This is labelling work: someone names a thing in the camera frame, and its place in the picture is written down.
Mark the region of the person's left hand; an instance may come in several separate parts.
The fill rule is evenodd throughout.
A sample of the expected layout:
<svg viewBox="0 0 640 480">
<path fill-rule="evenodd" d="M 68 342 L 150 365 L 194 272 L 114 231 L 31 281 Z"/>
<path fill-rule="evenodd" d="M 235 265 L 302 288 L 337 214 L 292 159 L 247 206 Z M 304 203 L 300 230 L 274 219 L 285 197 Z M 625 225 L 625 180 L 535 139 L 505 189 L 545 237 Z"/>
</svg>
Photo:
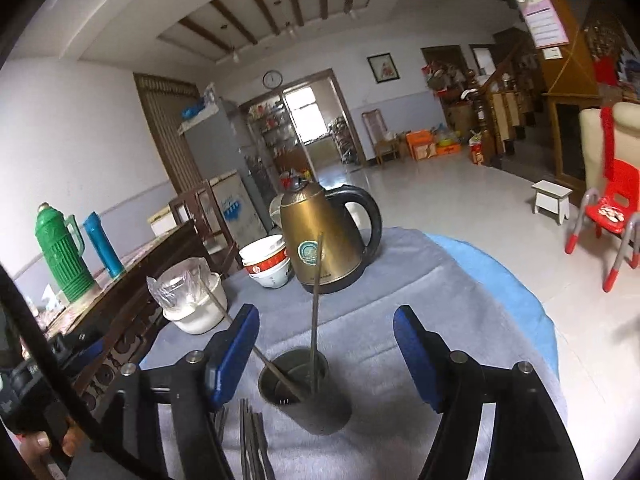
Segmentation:
<svg viewBox="0 0 640 480">
<path fill-rule="evenodd" d="M 62 439 L 62 450 L 68 457 L 74 457 L 78 448 L 84 443 L 86 435 L 71 419 L 67 421 L 68 428 Z M 52 480 L 48 466 L 43 457 L 50 453 L 51 440 L 44 431 L 34 434 L 20 434 L 18 436 L 20 444 L 18 450 L 29 469 L 37 479 Z"/>
</svg>

